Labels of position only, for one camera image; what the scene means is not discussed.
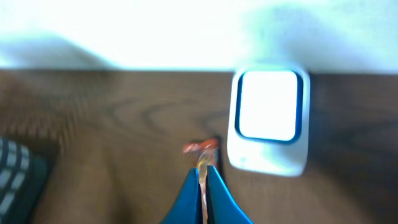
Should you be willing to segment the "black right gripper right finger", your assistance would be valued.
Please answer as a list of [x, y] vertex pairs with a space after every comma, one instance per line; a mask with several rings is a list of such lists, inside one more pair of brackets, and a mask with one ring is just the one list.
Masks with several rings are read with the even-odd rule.
[[215, 166], [207, 167], [206, 206], [209, 224], [253, 224], [235, 202]]

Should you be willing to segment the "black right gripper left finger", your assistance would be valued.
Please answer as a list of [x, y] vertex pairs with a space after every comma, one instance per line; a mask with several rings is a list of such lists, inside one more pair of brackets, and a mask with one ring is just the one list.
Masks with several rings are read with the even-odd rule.
[[160, 224], [201, 224], [202, 203], [198, 169], [189, 170], [169, 212]]

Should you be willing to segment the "red-brown chocolate bar wrapper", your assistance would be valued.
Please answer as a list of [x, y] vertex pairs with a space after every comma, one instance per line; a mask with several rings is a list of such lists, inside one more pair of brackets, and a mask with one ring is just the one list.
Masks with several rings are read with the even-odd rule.
[[192, 166], [198, 170], [198, 182], [201, 190], [202, 223], [208, 223], [208, 211], [206, 204], [206, 178], [207, 167], [219, 167], [220, 140], [210, 138], [206, 140], [195, 140], [184, 145], [182, 152], [189, 158]]

